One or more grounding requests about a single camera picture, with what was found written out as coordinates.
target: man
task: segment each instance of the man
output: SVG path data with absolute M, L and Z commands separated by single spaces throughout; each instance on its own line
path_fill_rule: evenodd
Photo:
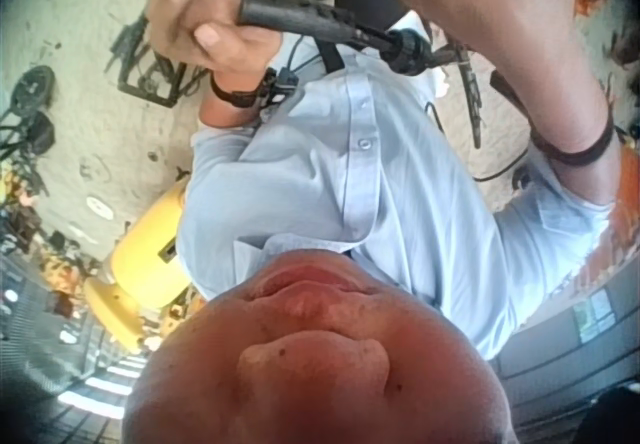
M 213 71 L 178 234 L 211 302 L 152 356 L 125 442 L 512 436 L 483 359 L 597 242 L 619 149 L 572 0 L 404 1 L 489 58 L 533 122 L 533 184 L 493 216 L 424 113 L 428 78 L 338 46 L 344 69 L 295 55 L 294 96 L 238 108 L 282 36 L 235 26 L 238 0 L 149 0 L 156 49 Z

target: yellow chair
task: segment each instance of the yellow chair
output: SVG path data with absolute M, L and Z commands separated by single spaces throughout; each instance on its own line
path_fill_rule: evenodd
M 104 284 L 89 277 L 84 282 L 84 295 L 98 321 L 129 352 L 140 352 L 145 337 L 140 306 L 117 284 Z
M 187 181 L 178 181 L 158 199 L 111 255 L 108 267 L 115 283 L 140 307 L 161 309 L 190 284 L 176 256 Z

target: shirt button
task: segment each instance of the shirt button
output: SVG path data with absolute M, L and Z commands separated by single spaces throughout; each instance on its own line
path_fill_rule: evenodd
M 371 144 L 371 141 L 369 139 L 360 139 L 358 141 L 358 146 L 363 151 L 368 151 L 369 149 L 371 149 L 372 144 Z

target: black bracelet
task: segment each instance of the black bracelet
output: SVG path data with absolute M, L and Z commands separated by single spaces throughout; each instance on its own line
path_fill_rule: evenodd
M 213 72 L 211 73 L 211 89 L 213 93 L 221 100 L 228 102 L 234 107 L 241 109 L 249 109 L 253 107 L 260 95 L 260 89 L 262 88 L 262 82 L 258 84 L 258 88 L 255 91 L 243 92 L 233 91 L 226 92 L 218 87 L 216 80 L 213 78 Z
M 613 115 L 609 112 L 609 120 L 607 121 L 607 127 L 605 127 L 604 132 L 593 146 L 584 151 L 573 154 L 562 152 L 557 147 L 549 144 L 535 128 L 531 130 L 531 140 L 533 144 L 550 159 L 566 164 L 567 166 L 584 167 L 593 164 L 603 156 L 607 149 L 609 149 L 614 134 L 615 126 L 613 124 Z

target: light blue shirt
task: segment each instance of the light blue shirt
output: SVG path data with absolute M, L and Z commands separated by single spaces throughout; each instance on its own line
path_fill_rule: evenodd
M 296 62 L 314 48 L 305 44 Z M 259 127 L 194 135 L 184 268 L 212 299 L 278 254 L 349 251 L 374 277 L 436 302 L 491 359 L 582 266 L 610 207 L 564 189 L 530 146 L 531 186 L 492 215 L 424 112 L 429 74 L 399 76 L 372 51 L 339 50 L 344 70 L 306 66 Z

